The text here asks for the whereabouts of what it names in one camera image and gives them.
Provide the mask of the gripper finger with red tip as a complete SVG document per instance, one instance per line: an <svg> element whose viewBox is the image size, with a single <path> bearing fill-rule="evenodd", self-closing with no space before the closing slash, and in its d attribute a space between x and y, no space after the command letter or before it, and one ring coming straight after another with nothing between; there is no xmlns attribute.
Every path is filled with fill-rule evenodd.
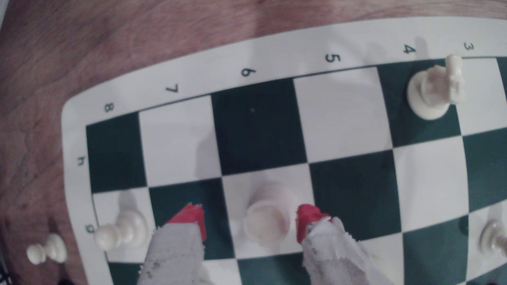
<svg viewBox="0 0 507 285"><path fill-rule="evenodd" d="M207 238L202 204L170 212L155 230L137 284L213 284L204 268Z"/></svg>
<svg viewBox="0 0 507 285"><path fill-rule="evenodd" d="M393 284L338 217L301 204L295 224L311 284Z"/></svg>

